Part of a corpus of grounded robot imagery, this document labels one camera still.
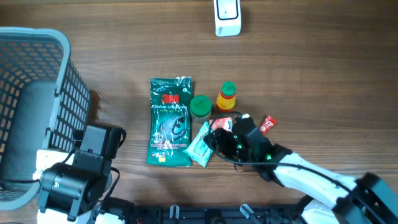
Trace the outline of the grey plastic mesh basket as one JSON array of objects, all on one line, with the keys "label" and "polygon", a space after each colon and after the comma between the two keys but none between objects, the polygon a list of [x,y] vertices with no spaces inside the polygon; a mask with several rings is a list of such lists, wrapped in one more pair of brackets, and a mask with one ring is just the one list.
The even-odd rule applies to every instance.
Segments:
[{"label": "grey plastic mesh basket", "polygon": [[29,203],[37,151],[68,152],[84,130],[90,93],[54,29],[1,28],[1,210]]}]

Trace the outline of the teal wet wipes pack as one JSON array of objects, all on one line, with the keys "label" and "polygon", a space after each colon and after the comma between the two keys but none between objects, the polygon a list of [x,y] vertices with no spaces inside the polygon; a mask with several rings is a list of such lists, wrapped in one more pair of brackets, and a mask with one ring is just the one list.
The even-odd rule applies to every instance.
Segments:
[{"label": "teal wet wipes pack", "polygon": [[208,135],[209,122],[205,121],[191,144],[183,152],[199,165],[206,167],[212,150],[207,146],[204,138]]}]

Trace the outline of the red Nescafe stick sachet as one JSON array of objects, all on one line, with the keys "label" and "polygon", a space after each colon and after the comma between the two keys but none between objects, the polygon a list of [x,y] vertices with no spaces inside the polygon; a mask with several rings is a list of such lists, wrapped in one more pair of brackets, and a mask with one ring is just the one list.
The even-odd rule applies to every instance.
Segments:
[{"label": "red Nescafe stick sachet", "polygon": [[274,119],[272,116],[268,115],[262,124],[260,125],[259,129],[263,135],[268,133],[270,129],[272,129],[277,124],[277,120]]}]

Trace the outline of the yellow bottle green cap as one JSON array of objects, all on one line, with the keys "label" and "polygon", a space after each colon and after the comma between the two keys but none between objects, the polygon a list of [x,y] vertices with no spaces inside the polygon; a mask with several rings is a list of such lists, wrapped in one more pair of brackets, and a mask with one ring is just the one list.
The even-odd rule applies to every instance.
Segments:
[{"label": "yellow bottle green cap", "polygon": [[216,107],[221,113],[232,111],[236,104],[236,85],[224,82],[216,99]]}]

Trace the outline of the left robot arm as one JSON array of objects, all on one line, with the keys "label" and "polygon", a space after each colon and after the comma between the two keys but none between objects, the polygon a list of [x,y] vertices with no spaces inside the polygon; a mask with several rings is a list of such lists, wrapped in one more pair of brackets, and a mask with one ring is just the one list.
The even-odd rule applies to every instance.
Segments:
[{"label": "left robot arm", "polygon": [[38,223],[89,223],[99,212],[100,198],[110,197],[112,160],[126,131],[110,124],[92,124],[73,132],[75,143],[66,158],[40,176]]}]

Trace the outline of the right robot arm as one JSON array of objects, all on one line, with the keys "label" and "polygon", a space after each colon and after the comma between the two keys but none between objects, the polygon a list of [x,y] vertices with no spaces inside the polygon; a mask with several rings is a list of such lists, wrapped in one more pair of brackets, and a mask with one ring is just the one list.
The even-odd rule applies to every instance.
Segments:
[{"label": "right robot arm", "polygon": [[209,124],[205,142],[222,160],[250,166],[267,182],[298,190],[305,197],[296,206],[304,223],[397,223],[397,194],[378,175],[361,178],[338,174],[272,144],[248,114],[236,113],[231,130]]}]

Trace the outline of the white barcode scanner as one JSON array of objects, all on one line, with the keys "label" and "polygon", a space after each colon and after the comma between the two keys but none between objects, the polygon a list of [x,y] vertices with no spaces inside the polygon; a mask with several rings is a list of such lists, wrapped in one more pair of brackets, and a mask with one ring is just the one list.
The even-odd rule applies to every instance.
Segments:
[{"label": "white barcode scanner", "polygon": [[240,0],[214,0],[213,5],[216,36],[239,35],[242,26]]}]

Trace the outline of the red white small box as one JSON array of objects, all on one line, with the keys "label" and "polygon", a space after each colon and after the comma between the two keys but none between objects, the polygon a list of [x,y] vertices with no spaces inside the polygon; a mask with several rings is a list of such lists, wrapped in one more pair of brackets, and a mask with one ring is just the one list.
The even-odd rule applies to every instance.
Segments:
[{"label": "red white small box", "polygon": [[233,120],[232,118],[220,118],[217,119],[213,125],[211,126],[211,130],[215,131],[218,128],[222,128],[226,131],[231,132],[233,127]]}]

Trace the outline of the green lid small jar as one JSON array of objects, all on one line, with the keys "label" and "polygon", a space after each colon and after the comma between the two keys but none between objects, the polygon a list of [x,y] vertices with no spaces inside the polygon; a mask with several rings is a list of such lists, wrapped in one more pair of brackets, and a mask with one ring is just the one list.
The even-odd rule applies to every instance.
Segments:
[{"label": "green lid small jar", "polygon": [[190,101],[190,114],[193,122],[204,123],[208,121],[211,111],[211,100],[205,95],[197,95]]}]

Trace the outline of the green 3M gloves packet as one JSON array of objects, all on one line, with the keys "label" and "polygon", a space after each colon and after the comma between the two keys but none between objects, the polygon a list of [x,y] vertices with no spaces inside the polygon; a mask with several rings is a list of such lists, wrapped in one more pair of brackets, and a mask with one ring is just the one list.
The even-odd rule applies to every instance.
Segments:
[{"label": "green 3M gloves packet", "polygon": [[151,78],[147,164],[191,166],[192,159],[184,152],[191,143],[191,99],[191,77]]}]

